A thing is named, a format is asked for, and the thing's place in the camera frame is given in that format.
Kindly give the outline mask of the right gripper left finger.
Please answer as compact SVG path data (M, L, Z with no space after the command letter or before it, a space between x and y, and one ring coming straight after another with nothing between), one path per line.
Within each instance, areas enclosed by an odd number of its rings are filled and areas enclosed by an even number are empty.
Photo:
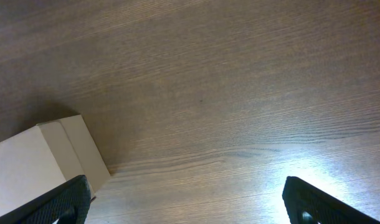
M0 217L0 224L84 224L91 203L85 175L78 175Z

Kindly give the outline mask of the cardboard box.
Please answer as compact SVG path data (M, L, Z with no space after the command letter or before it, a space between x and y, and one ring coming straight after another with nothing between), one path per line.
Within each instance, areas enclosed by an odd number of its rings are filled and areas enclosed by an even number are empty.
M78 175L86 176L91 198L111 177L80 115L0 142L0 217Z

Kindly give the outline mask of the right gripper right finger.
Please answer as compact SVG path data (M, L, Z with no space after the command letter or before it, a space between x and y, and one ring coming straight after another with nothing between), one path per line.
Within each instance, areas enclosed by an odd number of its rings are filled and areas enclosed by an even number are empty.
M282 198L292 224L380 224L298 177L287 177Z

